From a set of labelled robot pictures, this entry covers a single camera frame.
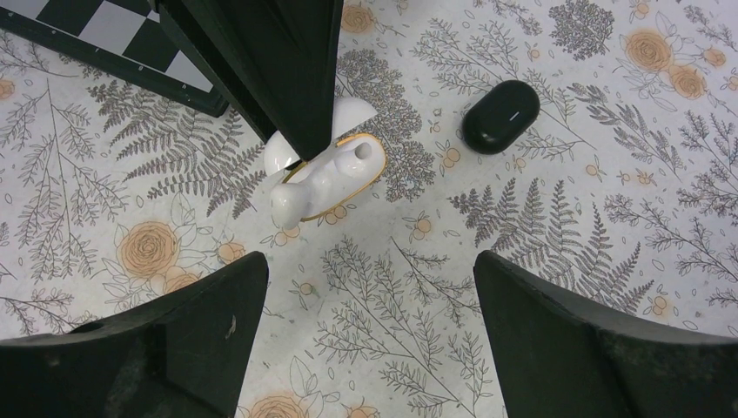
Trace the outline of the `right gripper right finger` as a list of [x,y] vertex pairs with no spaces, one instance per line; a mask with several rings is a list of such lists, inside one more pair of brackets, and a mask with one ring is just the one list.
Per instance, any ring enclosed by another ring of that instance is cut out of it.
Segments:
[[490,251],[473,275],[509,416],[736,416],[736,339],[622,313]]

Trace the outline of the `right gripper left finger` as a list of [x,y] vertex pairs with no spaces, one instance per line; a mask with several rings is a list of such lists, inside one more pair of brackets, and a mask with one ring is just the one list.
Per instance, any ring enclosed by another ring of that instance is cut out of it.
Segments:
[[67,334],[3,340],[2,416],[234,416],[268,278],[252,252]]

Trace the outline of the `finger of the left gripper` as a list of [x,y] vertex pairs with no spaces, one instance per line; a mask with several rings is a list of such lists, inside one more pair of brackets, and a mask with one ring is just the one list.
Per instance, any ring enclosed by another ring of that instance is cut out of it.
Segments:
[[164,32],[263,140],[332,141],[341,1],[157,1]]

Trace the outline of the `white earbud case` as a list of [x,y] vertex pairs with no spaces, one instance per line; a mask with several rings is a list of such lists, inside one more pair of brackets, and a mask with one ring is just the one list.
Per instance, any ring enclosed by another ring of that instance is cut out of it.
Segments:
[[[351,137],[339,139],[339,137],[351,129],[365,123],[375,117],[378,112],[365,100],[354,97],[338,98],[334,101],[332,115],[332,135],[337,141],[329,144],[315,159],[327,152],[339,151],[339,170],[351,180],[351,194],[339,204],[322,212],[320,215],[302,219],[299,223],[317,219],[328,214],[331,210],[343,205],[359,192],[365,190],[374,182],[386,168],[386,151],[377,138],[369,133],[358,133]],[[289,179],[295,182],[298,178],[295,174],[311,161],[299,160],[298,154],[288,144],[284,135],[276,131],[268,139],[264,148],[265,173],[271,176],[275,173],[285,172],[286,175],[278,182],[287,182]]]

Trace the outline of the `black earbud charging case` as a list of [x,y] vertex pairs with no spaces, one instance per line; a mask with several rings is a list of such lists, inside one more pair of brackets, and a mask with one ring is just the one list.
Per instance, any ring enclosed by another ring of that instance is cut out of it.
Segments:
[[463,117],[462,140],[473,151],[494,155],[505,151],[540,114],[535,89],[505,80],[486,93]]

